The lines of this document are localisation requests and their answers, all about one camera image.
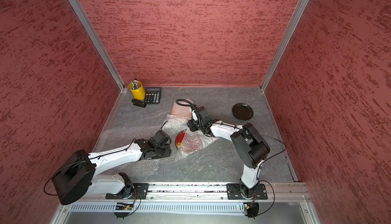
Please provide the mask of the clear bubble wrap sheet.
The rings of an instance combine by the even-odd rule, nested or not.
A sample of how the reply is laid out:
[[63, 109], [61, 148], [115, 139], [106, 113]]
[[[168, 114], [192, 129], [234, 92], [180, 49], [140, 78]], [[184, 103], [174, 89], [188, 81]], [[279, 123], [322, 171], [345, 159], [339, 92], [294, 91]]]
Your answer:
[[[148, 140], [156, 134], [159, 126], [152, 127], [134, 127], [134, 128], [112, 128], [108, 129], [100, 135], [93, 152], [102, 152], [123, 147], [132, 142], [133, 139]], [[133, 179], [146, 180], [158, 174], [160, 170], [169, 167], [172, 163], [179, 160], [179, 151], [174, 143], [171, 143], [172, 150], [170, 157], [156, 160], [141, 160], [130, 162], [114, 167], [102, 172], [103, 175], [115, 175], [119, 172], [126, 173]]]

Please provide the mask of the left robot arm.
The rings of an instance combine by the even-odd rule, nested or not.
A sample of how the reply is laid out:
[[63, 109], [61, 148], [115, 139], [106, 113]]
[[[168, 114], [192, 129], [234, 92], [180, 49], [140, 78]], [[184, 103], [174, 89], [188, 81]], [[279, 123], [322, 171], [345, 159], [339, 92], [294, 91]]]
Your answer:
[[78, 150], [53, 174], [51, 181], [62, 205], [72, 204], [86, 195], [105, 194], [107, 199], [133, 199], [135, 190], [125, 173], [103, 172], [130, 162], [169, 157], [171, 138], [134, 139], [113, 150], [86, 153]]

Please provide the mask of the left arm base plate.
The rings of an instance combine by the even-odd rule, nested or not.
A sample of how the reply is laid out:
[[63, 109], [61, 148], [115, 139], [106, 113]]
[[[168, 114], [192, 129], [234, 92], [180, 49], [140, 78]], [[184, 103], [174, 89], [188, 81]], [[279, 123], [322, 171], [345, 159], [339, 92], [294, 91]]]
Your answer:
[[107, 200], [134, 200], [135, 198], [145, 200], [148, 189], [148, 183], [133, 183], [132, 186], [125, 185], [117, 194], [107, 193], [105, 198]]

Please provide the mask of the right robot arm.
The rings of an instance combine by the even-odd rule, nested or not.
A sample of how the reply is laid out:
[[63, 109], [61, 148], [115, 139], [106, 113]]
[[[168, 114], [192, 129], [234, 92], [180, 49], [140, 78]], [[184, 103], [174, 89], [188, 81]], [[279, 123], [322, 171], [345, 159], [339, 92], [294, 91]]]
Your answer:
[[243, 173], [239, 181], [241, 195], [252, 199], [258, 189], [258, 168], [270, 153], [270, 146], [251, 123], [231, 125], [218, 120], [200, 124], [194, 119], [187, 122], [190, 131], [200, 130], [207, 136], [231, 141], [243, 162]]

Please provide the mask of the black dinner plate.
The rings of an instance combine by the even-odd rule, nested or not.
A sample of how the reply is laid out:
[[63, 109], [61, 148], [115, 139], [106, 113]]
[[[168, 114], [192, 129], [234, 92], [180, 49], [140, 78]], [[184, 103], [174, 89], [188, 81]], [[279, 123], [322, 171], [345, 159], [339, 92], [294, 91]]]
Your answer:
[[254, 111], [248, 104], [237, 103], [232, 107], [232, 114], [239, 120], [248, 121], [254, 116]]

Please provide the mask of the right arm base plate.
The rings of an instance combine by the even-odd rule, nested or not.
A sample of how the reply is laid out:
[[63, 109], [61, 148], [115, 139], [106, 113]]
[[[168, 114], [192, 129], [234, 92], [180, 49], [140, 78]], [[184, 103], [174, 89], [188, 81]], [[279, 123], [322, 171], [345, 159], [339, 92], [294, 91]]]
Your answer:
[[258, 183], [253, 188], [247, 188], [244, 184], [229, 183], [227, 196], [229, 200], [267, 200], [268, 195], [264, 184]]

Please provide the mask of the bubble pink plate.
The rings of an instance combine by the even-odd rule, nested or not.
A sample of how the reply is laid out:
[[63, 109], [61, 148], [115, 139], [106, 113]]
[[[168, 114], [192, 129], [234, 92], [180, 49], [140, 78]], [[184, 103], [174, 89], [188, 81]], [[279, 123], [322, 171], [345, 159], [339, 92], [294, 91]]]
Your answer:
[[[163, 131], [167, 133], [172, 140], [170, 144], [172, 152], [170, 157], [159, 159], [159, 163], [168, 164], [181, 161], [189, 155], [212, 145], [218, 140], [217, 137], [208, 137], [201, 131], [191, 132], [187, 127], [188, 119], [167, 115], [165, 120]], [[177, 150], [175, 138], [182, 130], [186, 130], [186, 135], [181, 146]]]

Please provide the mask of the red floral dinner plate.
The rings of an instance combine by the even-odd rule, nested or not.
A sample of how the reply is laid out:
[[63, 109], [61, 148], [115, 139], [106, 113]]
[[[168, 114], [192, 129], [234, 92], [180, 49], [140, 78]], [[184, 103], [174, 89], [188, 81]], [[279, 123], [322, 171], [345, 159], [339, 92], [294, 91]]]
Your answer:
[[183, 140], [184, 140], [184, 137], [186, 135], [186, 130], [182, 130], [181, 132], [179, 132], [175, 138], [175, 146], [177, 148], [177, 150], [179, 149], [179, 147], [181, 146]]

